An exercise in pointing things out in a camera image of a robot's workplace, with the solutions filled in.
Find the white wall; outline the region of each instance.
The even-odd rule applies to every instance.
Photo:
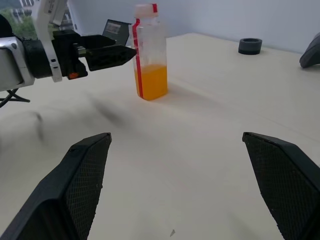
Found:
[[[69,0],[83,34],[101,34],[107,19],[133,23],[135,4],[153,2],[170,36],[261,38],[266,46],[303,53],[320,32],[319,0]]]

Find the black tape roll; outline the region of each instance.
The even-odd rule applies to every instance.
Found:
[[[261,51],[262,40],[258,38],[243,38],[239,43],[240,54],[257,55]]]

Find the plastic bottle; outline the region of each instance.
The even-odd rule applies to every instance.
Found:
[[[157,19],[157,4],[137,5],[134,17],[131,36],[137,51],[133,60],[136,91],[139,97],[154,100],[168,92],[165,28]]]

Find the orange juice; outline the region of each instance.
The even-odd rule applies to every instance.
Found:
[[[134,71],[136,91],[145,100],[154,100],[168,93],[167,66],[151,64],[141,67],[141,84],[138,72]]]

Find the red stripe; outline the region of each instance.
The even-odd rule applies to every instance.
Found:
[[[158,5],[156,3],[153,3],[152,7],[153,7],[153,12],[157,13],[158,12]]]
[[[140,93],[140,97],[143,98],[144,94],[143,94],[143,90],[142,90],[141,65],[140,65],[138,34],[137,34],[137,27],[139,26],[139,24],[140,24],[140,19],[137,18],[135,24],[132,27],[132,34],[133,34],[134,48],[136,50],[135,61],[136,61],[136,71],[137,71],[137,76],[138,76],[139,93]]]

